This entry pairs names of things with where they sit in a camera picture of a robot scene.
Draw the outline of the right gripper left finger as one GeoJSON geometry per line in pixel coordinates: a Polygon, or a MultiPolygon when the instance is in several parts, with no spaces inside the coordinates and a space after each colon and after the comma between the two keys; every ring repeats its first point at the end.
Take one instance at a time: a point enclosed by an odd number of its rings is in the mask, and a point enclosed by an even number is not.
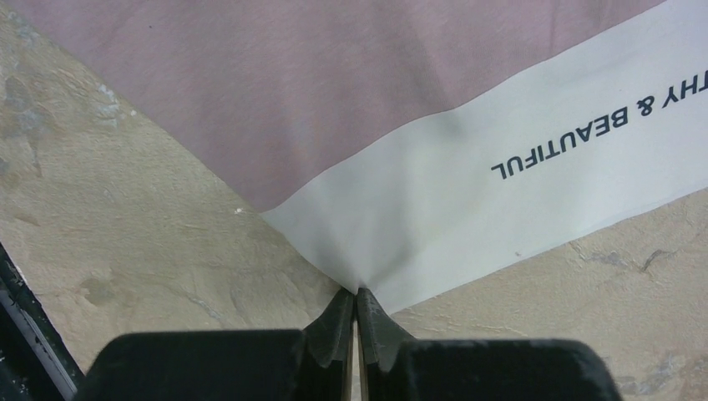
{"type": "Polygon", "coordinates": [[[322,314],[303,333],[302,400],[349,400],[355,296],[340,289],[322,314]]]}

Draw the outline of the pink and white underwear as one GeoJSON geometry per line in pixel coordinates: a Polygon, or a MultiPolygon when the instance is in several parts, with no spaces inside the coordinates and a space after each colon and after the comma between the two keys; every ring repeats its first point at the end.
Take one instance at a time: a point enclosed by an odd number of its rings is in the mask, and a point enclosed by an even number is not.
{"type": "Polygon", "coordinates": [[[707,185],[704,1],[15,1],[390,312],[707,185]]]}

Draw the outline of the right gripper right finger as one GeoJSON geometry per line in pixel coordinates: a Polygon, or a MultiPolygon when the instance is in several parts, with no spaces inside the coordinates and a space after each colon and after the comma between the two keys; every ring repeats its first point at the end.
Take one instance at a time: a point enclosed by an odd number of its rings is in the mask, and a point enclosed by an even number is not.
{"type": "Polygon", "coordinates": [[[357,292],[357,329],[362,398],[404,399],[408,387],[406,360],[399,356],[401,346],[413,336],[363,287],[357,292]]]}

